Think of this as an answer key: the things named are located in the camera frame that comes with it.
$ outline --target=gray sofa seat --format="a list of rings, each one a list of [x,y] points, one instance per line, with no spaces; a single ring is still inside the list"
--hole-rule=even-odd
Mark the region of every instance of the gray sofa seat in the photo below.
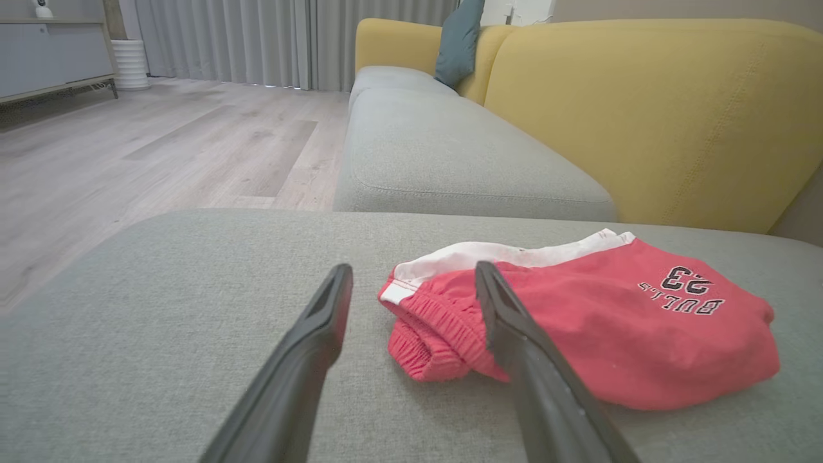
[[[489,110],[398,89],[357,99],[334,209],[616,220],[600,184]]]
[[[393,266],[458,241],[535,248],[610,227],[702,259],[774,308],[782,370],[707,404],[607,407],[647,462],[818,461],[823,249],[676,227],[386,213],[198,210],[137,224],[0,325],[3,461],[195,461],[327,274],[354,267],[310,461],[525,461],[507,385],[416,383],[387,352]]]
[[[456,96],[458,93],[429,74],[417,69],[398,66],[366,66],[357,72],[357,79],[349,96],[349,112],[357,97],[370,88],[402,88],[406,90]]]

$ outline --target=number 23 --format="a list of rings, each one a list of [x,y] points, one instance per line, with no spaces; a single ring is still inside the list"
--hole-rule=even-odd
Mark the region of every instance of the number 23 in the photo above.
[[[663,282],[660,283],[660,286],[666,289],[677,291],[678,289],[683,288],[684,285],[684,283],[680,281],[680,278],[692,274],[694,274],[694,272],[692,272],[690,269],[687,269],[686,267],[675,267],[674,269],[672,269],[671,272],[669,272],[669,275],[666,277],[666,279],[664,279]],[[707,286],[712,284],[712,282],[710,282],[709,280],[700,279],[700,275],[695,275],[695,277],[697,277],[698,279],[693,279],[690,282],[685,283],[686,292],[688,292],[689,294],[705,294],[709,290]]]

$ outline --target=white stripe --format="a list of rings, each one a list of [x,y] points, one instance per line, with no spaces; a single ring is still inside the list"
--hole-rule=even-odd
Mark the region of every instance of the white stripe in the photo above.
[[[624,246],[634,240],[635,235],[631,232],[617,235],[604,228],[574,243],[532,250],[476,241],[457,243],[399,264],[394,269],[394,281],[400,284],[392,282],[380,295],[380,300],[399,304],[400,300],[414,294],[414,290],[432,278],[449,272],[473,269],[481,260],[508,262],[518,267],[548,267]]]

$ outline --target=cabinet top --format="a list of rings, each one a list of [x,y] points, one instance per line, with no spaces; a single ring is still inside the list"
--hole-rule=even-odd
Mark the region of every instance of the cabinet top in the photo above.
[[[103,24],[102,19],[62,18],[46,19],[42,17],[0,18],[0,24]]]

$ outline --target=gray cabinet door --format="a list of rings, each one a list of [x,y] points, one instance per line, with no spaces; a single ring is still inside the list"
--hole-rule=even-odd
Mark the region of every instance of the gray cabinet door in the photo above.
[[[0,24],[0,63],[0,97],[66,83],[45,24]]]
[[[63,83],[111,74],[109,49],[101,24],[49,24],[54,53],[63,69]]]

